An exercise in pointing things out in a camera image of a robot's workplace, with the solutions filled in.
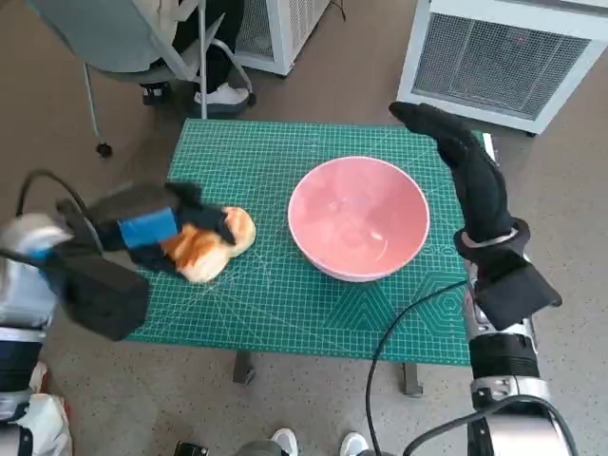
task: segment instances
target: green cutting mat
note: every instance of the green cutting mat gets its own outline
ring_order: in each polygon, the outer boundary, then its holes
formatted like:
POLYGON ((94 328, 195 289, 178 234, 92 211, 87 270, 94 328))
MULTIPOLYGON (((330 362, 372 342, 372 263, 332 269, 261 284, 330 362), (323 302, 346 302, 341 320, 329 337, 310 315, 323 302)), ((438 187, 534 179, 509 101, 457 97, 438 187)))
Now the green cutting mat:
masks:
MULTIPOLYGON (((198 182, 206 200, 244 207, 256 222, 257 239, 209 284, 142 272, 152 297, 146 323, 132 339, 371 358, 408 303, 465 277, 452 246, 463 221, 448 169, 432 140, 403 127, 188 121, 168 179, 198 182), (420 184, 430 206, 422 252, 398 273, 367 284, 317 271, 287 224, 300 179, 322 162, 351 155, 398 165, 420 184)), ((462 298, 462 290, 452 291, 407 316, 384 358, 468 364, 462 298)))

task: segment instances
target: bread roll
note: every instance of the bread roll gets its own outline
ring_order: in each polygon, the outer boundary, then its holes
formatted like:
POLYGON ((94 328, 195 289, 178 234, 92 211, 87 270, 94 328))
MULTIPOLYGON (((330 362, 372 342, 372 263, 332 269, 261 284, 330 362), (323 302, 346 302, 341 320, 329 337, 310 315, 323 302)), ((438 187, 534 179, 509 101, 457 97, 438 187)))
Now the bread roll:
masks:
POLYGON ((178 235, 161 242, 161 247, 191 282, 213 280, 230 260, 228 244, 216 232, 199 230, 190 223, 183 225, 178 235))
POLYGON ((242 254, 256 240, 256 226, 247 212, 240 207, 224 207, 222 211, 236 245, 224 242, 215 231, 201 230, 190 223, 184 224, 178 235, 161 242, 162 250, 175 261, 178 272, 191 282, 213 280, 230 258, 242 254))
POLYGON ((245 252, 256 240, 256 226, 250 215, 240 207, 224 207, 226 225, 235 237, 236 245, 228 245, 231 258, 238 257, 245 252))

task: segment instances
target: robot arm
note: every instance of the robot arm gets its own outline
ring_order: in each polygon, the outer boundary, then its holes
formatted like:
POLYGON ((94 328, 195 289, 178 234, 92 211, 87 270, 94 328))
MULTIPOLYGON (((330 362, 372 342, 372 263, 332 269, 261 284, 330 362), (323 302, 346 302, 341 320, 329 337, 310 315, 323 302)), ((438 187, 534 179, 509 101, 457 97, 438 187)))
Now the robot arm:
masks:
POLYGON ((29 174, 17 218, 0 232, 0 454, 31 454, 31 434, 11 423, 27 411, 29 379, 57 305, 77 324, 111 340, 124 339, 144 322, 147 281, 105 259, 103 251, 126 250, 144 267, 175 273, 158 242, 192 223, 234 243, 225 218, 218 208, 200 203, 194 184, 132 185, 86 207, 52 173, 29 174), (62 222, 23 214, 27 189, 38 176, 60 182, 72 194, 75 204, 57 205, 62 222))
MULTIPOLYGON (((455 116, 424 104, 394 103, 390 111, 412 132, 437 142, 465 218, 454 242, 468 272, 464 316, 473 407, 483 410, 519 395, 550 403, 531 315, 559 306, 561 297, 523 255, 530 233, 525 221, 508 212, 503 176, 455 116)), ((467 434, 470 456, 570 454, 555 417, 533 402, 514 402, 472 421, 467 434)))

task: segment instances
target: floor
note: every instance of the floor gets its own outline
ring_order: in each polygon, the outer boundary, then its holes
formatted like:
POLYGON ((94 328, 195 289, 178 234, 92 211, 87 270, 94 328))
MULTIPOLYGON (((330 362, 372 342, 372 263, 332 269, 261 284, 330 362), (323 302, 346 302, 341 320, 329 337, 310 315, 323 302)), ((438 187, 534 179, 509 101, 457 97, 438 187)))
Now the floor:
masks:
MULTIPOLYGON (((414 2, 346 0, 342 22, 326 11, 286 80, 252 71, 258 104, 246 119, 395 124, 394 99, 414 2), (373 29, 374 39, 366 33, 373 29)), ((32 167, 69 179, 87 198, 120 182, 162 179, 180 132, 178 105, 152 111, 139 90, 95 78, 100 121, 115 157, 101 161, 86 108, 81 67, 28 10, 0 0, 0 211, 8 219, 18 185, 32 167)), ((529 255, 563 296, 538 318, 541 371, 570 422, 580 454, 608 444, 608 58, 598 61, 575 95, 535 140, 491 127, 512 212, 530 223, 529 255)), ((49 209, 59 191, 40 183, 30 209, 49 209)), ((265 354, 248 389, 234 385, 234 354, 221 350, 112 344, 58 312, 44 357, 55 388, 73 411, 79 454, 170 455, 178 440, 229 455, 281 426, 296 430, 302 454, 336 454, 342 435, 366 432, 363 390, 369 363, 265 354)), ((372 398, 378 437, 399 453, 421 431, 471 410, 470 371, 423 366, 426 396, 399 392, 399 375, 383 365, 372 398)), ((428 444, 420 455, 465 454, 462 430, 428 444)))

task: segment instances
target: wire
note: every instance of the wire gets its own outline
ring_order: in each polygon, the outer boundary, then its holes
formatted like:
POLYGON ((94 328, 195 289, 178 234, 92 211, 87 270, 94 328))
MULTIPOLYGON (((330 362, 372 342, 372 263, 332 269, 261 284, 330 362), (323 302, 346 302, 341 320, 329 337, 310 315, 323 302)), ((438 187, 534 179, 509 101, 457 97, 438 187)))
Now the wire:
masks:
POLYGON ((41 177, 46 177, 51 179, 52 181, 56 181, 57 183, 59 183, 74 198, 74 201, 78 205, 78 208, 81 210, 81 212, 85 215, 88 214, 85 202, 82 198, 80 198, 78 192, 76 192, 76 190, 74 190, 74 188, 69 183, 67 183, 65 180, 61 179, 54 173, 48 171, 47 169, 39 168, 31 170, 26 176, 26 179, 23 181, 23 184, 21 185, 21 191, 19 192, 19 199, 17 200, 17 208, 15 211, 15 215, 17 217, 23 216, 23 209, 26 203, 26 196, 28 195, 29 188, 37 178, 41 177))
POLYGON ((342 12, 342 19, 344 20, 344 22, 346 22, 346 12, 344 11, 344 0, 340 0, 339 5, 334 0, 332 0, 330 3, 340 9, 340 11, 342 12))
POLYGON ((477 420, 481 420, 481 419, 491 415, 492 413, 496 413, 498 410, 504 409, 505 407, 510 406, 511 404, 514 404, 517 402, 531 402, 534 404, 539 404, 539 405, 543 406, 547 411, 551 412, 553 414, 553 416, 555 417, 556 421, 558 422, 558 424, 560 425, 561 433, 563 434, 563 438, 565 439, 566 444, 568 445, 568 450, 570 451, 570 454, 572 456, 578 456, 579 453, 577 451, 577 445, 575 444, 572 432, 570 431, 570 428, 568 427, 568 425, 566 424, 566 421, 560 415, 558 410, 550 402, 548 402, 540 397, 530 396, 528 394, 516 394, 514 396, 509 396, 506 399, 495 402, 494 404, 487 406, 485 408, 482 408, 482 409, 476 411, 475 413, 471 413, 470 415, 463 416, 461 418, 457 418, 455 420, 447 422, 438 427, 434 427, 433 429, 428 430, 424 434, 416 437, 406 447, 406 449, 403 452, 403 456, 411 456, 413 451, 417 447, 419 447, 421 444, 443 434, 444 432, 448 432, 449 430, 453 430, 453 429, 458 428, 463 425, 468 425, 469 423, 472 423, 477 420))
POLYGON ((397 327, 399 322, 403 319, 403 317, 406 316, 406 314, 408 314, 409 312, 414 310, 420 304, 432 299, 433 297, 442 295, 443 293, 453 290, 455 288, 462 287, 465 284, 466 284, 466 280, 461 280, 460 282, 452 283, 451 285, 448 285, 431 294, 427 294, 425 297, 418 299, 413 304, 410 304, 401 313, 399 313, 397 315, 397 317, 390 324, 389 328, 387 329, 387 331, 384 333, 384 336, 380 340, 380 343, 378 344, 378 347, 376 348, 376 351, 373 354, 373 358, 371 360, 370 373, 368 374, 368 384, 365 386, 365 413, 368 417, 368 426, 370 427, 371 442, 373 443, 373 449, 376 453, 376 456, 381 456, 382 451, 380 450, 380 445, 378 444, 378 438, 376 437, 376 431, 373 428, 373 421, 371 419, 370 397, 371 397, 371 382, 373 381, 373 375, 375 374, 376 365, 378 364, 378 360, 380 359, 382 350, 384 349, 385 345, 387 345, 387 342, 389 341, 389 338, 392 335, 392 332, 395 330, 395 328, 397 327))

